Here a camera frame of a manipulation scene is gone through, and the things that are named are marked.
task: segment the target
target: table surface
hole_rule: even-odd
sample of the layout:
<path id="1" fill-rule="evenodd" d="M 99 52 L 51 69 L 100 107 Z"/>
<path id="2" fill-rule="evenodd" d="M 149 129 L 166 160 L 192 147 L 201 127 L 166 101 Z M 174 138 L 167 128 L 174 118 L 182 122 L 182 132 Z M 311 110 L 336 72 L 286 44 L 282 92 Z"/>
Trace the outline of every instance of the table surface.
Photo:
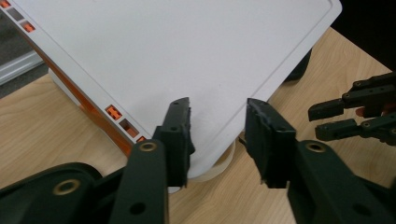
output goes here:
<path id="1" fill-rule="evenodd" d="M 297 139 L 315 139 L 317 125 L 356 118 L 309 122 L 308 108 L 339 98 L 355 80 L 388 68 L 330 28 L 314 46 L 299 82 L 283 84 L 270 104 L 297 130 Z M 126 158 L 109 138 L 51 81 L 42 77 L 0 100 L 0 188 L 57 164 L 86 162 L 102 175 Z M 361 177 L 388 187 L 396 174 L 396 148 L 376 139 L 352 137 L 327 143 Z M 190 182 L 170 195 L 171 223 L 293 223 L 285 189 L 260 185 L 253 160 L 239 143 L 229 167 L 206 182 Z"/>

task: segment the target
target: wooden table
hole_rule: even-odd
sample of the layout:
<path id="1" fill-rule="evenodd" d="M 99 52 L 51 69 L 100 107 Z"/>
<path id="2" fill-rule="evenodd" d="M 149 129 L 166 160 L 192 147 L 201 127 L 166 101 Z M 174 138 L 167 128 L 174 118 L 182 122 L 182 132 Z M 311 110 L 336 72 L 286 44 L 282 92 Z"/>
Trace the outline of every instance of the wooden table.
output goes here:
<path id="1" fill-rule="evenodd" d="M 309 122 L 309 106 L 339 98 L 352 82 L 387 73 L 381 63 L 329 29 L 314 46 L 298 83 L 282 85 L 270 103 L 297 130 L 298 140 L 315 139 L 316 125 L 355 118 L 354 110 Z M 49 76 L 0 100 L 0 188 L 54 165 L 86 162 L 103 175 L 126 158 Z M 353 137 L 328 143 L 359 176 L 388 187 L 396 175 L 396 148 L 376 139 Z M 172 223 L 293 223 L 285 189 L 260 185 L 245 149 L 236 145 L 233 161 L 212 180 L 190 182 L 170 195 Z"/>

